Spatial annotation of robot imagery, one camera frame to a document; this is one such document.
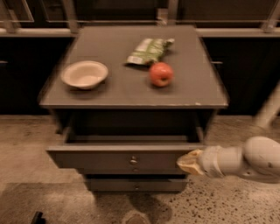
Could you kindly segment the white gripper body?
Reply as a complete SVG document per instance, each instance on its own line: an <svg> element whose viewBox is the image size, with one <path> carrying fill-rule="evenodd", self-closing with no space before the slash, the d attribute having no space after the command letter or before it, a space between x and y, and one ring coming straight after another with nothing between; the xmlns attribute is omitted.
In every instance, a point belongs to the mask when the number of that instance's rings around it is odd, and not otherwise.
<svg viewBox="0 0 280 224"><path fill-rule="evenodd" d="M238 176L243 168L241 147L206 147L198 158L201 170L210 178Z"/></svg>

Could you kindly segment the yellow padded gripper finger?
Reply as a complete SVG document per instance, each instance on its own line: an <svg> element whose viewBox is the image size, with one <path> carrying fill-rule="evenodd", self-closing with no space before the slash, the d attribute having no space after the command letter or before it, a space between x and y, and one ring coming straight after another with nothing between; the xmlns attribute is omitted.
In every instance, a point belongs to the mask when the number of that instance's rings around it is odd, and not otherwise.
<svg viewBox="0 0 280 224"><path fill-rule="evenodd" d="M177 166L183 172L190 173L192 175L203 175L199 164L199 158L202 150L192 150L189 153L179 157L177 159Z"/></svg>

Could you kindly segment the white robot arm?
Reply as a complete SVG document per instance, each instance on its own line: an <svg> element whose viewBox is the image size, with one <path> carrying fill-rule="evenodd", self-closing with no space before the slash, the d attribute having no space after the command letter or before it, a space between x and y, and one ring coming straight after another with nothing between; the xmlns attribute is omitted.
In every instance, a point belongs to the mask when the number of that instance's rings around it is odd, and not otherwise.
<svg viewBox="0 0 280 224"><path fill-rule="evenodd" d="M252 136L240 146L207 146L177 160L178 168L192 175L222 179L236 176L261 183L279 183L280 143L266 136Z"/></svg>

